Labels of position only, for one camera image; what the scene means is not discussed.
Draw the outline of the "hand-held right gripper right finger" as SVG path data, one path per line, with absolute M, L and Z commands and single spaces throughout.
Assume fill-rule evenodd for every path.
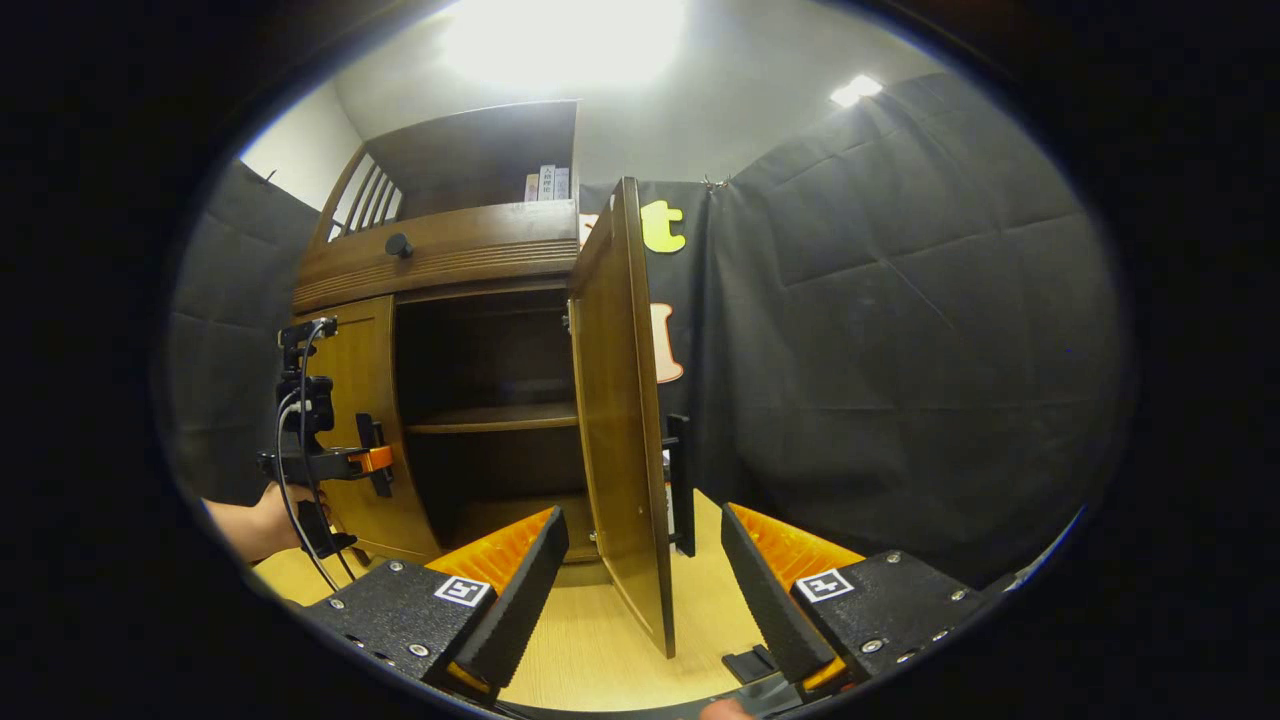
M 737 503 L 722 515 L 721 544 L 748 610 L 805 701 L 913 662 L 993 598 L 901 550 L 863 556 Z

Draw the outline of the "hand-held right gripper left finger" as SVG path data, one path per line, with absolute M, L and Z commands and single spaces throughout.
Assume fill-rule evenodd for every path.
M 426 565 L 390 559 L 300 614 L 393 673 L 489 705 L 520 666 L 568 543 L 552 505 Z

